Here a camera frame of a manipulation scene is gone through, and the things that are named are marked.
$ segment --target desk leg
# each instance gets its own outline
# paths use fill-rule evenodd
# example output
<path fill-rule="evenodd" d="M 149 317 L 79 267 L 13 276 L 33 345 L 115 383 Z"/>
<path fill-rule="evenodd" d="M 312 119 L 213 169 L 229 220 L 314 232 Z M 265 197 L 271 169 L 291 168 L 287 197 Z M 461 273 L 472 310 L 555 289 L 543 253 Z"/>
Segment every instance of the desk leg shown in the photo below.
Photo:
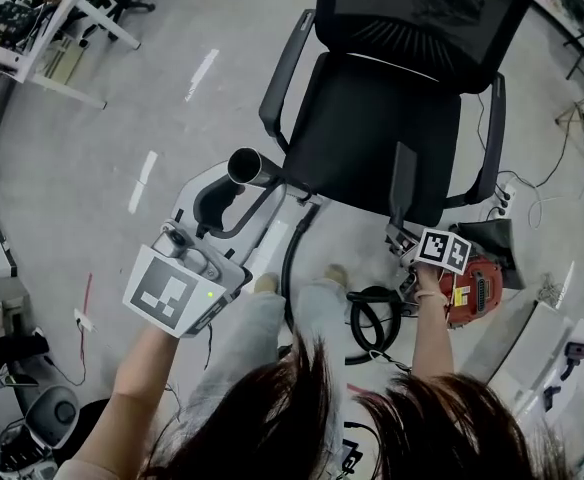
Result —
<path fill-rule="evenodd" d="M 135 50 L 139 46 L 141 46 L 140 42 L 134 39 L 130 34 L 128 34 L 121 27 L 119 27 L 116 23 L 114 23 L 114 21 L 108 18 L 105 14 L 99 11 L 92 4 L 86 2 L 85 0 L 77 0 L 76 6 L 79 9 L 81 9 L 85 14 L 87 14 L 90 18 L 96 21 L 99 25 L 103 25 L 108 31 L 112 32 L 122 41 L 128 43 Z"/>
<path fill-rule="evenodd" d="M 46 89 L 52 89 L 58 93 L 61 93 L 65 96 L 70 98 L 74 98 L 75 100 L 82 101 L 83 103 L 87 103 L 93 107 L 103 110 L 105 105 L 107 104 L 105 101 L 97 100 L 92 96 L 88 96 L 87 94 L 77 91 L 76 89 L 72 89 L 72 87 L 68 87 L 67 85 L 60 84 L 59 82 L 55 82 L 54 80 L 44 77 L 43 75 L 34 75 L 30 78 L 32 82 Z"/>

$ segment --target power strip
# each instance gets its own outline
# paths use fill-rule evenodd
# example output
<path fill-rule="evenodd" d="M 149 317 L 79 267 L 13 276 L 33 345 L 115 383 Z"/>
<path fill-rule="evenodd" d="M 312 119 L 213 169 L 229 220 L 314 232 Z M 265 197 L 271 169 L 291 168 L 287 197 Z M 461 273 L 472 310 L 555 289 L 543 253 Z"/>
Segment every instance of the power strip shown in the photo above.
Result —
<path fill-rule="evenodd" d="M 494 195 L 490 198 L 490 208 L 498 208 L 490 214 L 491 219 L 507 219 L 510 216 L 512 207 L 514 206 L 514 198 L 516 196 L 516 188 L 513 183 L 507 185 L 499 185 L 503 192 L 505 192 L 509 199 L 498 188 L 495 188 Z"/>
<path fill-rule="evenodd" d="M 90 319 L 76 308 L 74 309 L 74 321 L 78 322 L 88 332 L 96 330 Z"/>

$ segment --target black mesh chair back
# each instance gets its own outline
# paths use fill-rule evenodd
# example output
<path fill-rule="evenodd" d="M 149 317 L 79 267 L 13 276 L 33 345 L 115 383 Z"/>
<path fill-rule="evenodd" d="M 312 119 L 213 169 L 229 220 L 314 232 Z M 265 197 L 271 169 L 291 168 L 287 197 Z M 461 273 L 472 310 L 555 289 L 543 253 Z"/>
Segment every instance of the black mesh chair back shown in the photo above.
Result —
<path fill-rule="evenodd" d="M 494 80 L 532 0 L 318 0 L 330 51 L 383 60 L 479 93 Z"/>

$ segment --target red wire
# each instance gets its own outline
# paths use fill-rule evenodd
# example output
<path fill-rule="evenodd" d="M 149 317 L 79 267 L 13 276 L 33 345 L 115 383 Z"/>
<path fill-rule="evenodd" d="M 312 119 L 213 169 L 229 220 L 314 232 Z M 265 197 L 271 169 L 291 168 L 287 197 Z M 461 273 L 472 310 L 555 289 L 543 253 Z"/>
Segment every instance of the red wire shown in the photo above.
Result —
<path fill-rule="evenodd" d="M 83 314 L 88 314 L 88 301 L 90 299 L 90 287 L 92 286 L 92 272 L 88 275 L 88 285 L 85 287 L 85 297 L 83 298 Z M 85 328 L 81 326 L 81 362 L 85 364 L 85 349 L 84 349 L 84 332 Z"/>

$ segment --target red device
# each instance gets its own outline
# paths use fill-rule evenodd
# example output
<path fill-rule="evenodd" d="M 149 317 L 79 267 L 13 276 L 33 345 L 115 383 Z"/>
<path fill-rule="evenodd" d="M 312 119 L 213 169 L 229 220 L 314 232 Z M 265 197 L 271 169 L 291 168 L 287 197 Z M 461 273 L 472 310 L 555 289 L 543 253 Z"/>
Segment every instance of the red device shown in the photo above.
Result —
<path fill-rule="evenodd" d="M 501 302 L 501 267 L 483 256 L 470 259 L 462 276 L 443 274 L 441 291 L 450 300 L 448 324 L 459 327 L 487 315 Z"/>

